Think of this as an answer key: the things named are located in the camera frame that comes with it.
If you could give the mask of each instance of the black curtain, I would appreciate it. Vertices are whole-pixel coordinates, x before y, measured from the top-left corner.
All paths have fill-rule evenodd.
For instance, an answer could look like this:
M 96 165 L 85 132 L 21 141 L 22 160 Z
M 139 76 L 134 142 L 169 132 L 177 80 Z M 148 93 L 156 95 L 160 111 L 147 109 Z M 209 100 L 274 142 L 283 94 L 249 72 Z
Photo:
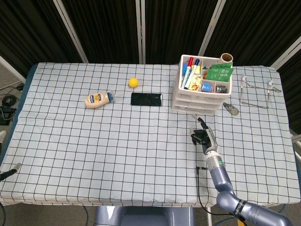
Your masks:
M 300 36 L 301 1 L 227 0 L 205 56 L 271 66 Z
M 146 0 L 146 63 L 176 64 L 197 55 L 217 0 Z
M 63 0 L 90 63 L 139 63 L 135 0 Z
M 81 62 L 52 0 L 1 1 L 0 56 L 24 77 L 38 62 Z
M 281 77 L 290 128 L 301 134 L 301 50 L 279 68 L 278 72 Z

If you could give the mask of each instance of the checkered tablecloth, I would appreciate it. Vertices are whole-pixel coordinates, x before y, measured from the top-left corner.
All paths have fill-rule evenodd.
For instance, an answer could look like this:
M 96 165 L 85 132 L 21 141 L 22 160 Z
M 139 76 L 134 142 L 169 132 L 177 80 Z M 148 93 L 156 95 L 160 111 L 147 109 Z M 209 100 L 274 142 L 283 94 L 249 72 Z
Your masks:
M 190 114 L 171 109 L 176 65 L 40 63 L 18 117 L 1 171 L 21 162 L 0 183 L 0 201 L 35 204 L 199 206 L 196 165 L 206 166 L 188 136 L 198 127 Z M 300 201 L 299 182 L 283 93 L 270 109 L 239 103 L 240 80 L 266 87 L 279 74 L 267 67 L 237 67 L 228 103 L 202 116 L 219 144 L 237 195 L 259 204 Z M 139 86 L 127 85 L 136 77 Z M 114 90 L 116 101 L 86 109 L 84 99 Z M 161 107 L 131 106 L 131 93 L 162 93 Z M 246 89 L 265 105 L 264 90 Z M 201 201 L 216 203 L 210 173 L 200 172 Z

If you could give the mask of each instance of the marker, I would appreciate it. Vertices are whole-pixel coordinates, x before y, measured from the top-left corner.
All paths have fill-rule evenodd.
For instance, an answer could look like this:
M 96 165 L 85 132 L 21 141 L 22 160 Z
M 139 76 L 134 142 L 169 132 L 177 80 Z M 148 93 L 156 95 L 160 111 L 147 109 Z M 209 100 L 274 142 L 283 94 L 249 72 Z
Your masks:
M 186 84 L 184 86 L 184 89 L 188 89 L 189 88 L 189 85 L 190 85 L 190 82 L 191 82 L 191 78 L 193 77 L 194 72 L 196 71 L 196 69 L 198 67 L 198 64 L 199 64 L 199 59 L 196 59 L 196 61 L 194 62 L 194 66 L 193 66 L 192 72 L 190 73 L 190 76 L 187 79 L 187 82 L 186 82 Z
M 192 66 L 192 61 L 193 61 L 193 57 L 190 57 L 189 62 L 188 62 L 188 66 L 186 69 L 186 73 L 184 75 L 184 79 L 181 85 L 181 88 L 183 89 L 185 87 L 185 84 L 187 83 L 187 80 L 189 78 L 190 72 L 191 72 L 191 66 Z
M 12 169 L 10 169 L 7 172 L 1 173 L 0 175 L 0 181 L 5 180 L 6 178 L 10 177 L 11 175 L 15 174 L 18 172 L 18 170 L 21 167 L 21 163 L 17 163 L 16 165 L 14 165 L 14 167 Z

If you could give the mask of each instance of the small bottle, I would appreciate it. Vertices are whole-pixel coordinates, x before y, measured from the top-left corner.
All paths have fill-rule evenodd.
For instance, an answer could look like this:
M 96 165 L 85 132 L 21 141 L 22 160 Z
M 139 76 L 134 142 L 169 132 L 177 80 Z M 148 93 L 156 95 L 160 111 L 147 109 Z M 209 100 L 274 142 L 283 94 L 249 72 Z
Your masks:
M 228 93 L 228 89 L 225 86 L 215 87 L 215 93 Z
M 96 108 L 109 102 L 114 102 L 115 94 L 113 91 L 107 93 L 94 93 L 85 99 L 87 108 Z

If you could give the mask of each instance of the table leg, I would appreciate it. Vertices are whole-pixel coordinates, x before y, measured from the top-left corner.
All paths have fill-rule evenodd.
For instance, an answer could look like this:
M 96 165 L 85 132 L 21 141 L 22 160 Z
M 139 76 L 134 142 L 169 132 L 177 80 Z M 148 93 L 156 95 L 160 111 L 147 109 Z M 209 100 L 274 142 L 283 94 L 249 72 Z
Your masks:
M 207 213 L 207 221 L 208 221 L 208 226 L 212 226 L 212 215 L 210 213 Z

